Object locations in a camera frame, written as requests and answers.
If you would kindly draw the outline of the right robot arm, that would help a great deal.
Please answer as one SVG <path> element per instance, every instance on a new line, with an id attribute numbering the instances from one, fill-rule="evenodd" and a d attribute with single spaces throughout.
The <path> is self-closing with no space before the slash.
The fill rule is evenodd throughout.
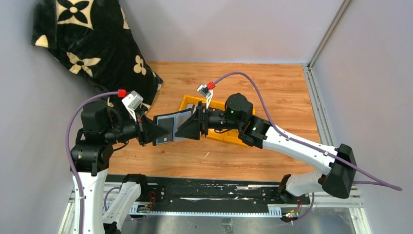
<path id="1" fill-rule="evenodd" d="M 268 120 L 252 114 L 253 104 L 240 94 L 232 94 L 224 110 L 209 111 L 199 102 L 194 113 L 176 132 L 176 137 L 199 140 L 209 129 L 237 130 L 244 144 L 283 153 L 298 159 L 315 171 L 301 175 L 285 175 L 278 187 L 277 197 L 284 202 L 308 193 L 326 192 L 341 199 L 350 196 L 355 177 L 355 157 L 350 146 L 328 146 L 292 135 Z"/>

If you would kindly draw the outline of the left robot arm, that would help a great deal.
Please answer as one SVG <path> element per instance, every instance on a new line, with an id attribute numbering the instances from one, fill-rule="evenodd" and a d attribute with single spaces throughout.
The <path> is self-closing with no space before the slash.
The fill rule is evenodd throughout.
<path id="1" fill-rule="evenodd" d="M 92 101 L 81 108 L 83 127 L 77 132 L 75 146 L 70 150 L 74 163 L 75 217 L 79 227 L 75 234 L 119 234 L 133 203 L 150 197 L 148 180 L 142 174 L 128 174 L 121 184 L 120 193 L 104 211 L 104 187 L 113 145 L 137 139 L 145 146 L 163 137 L 169 131 L 156 125 L 141 111 L 137 120 L 118 118 L 112 123 L 110 112 L 117 111 L 102 100 Z"/>

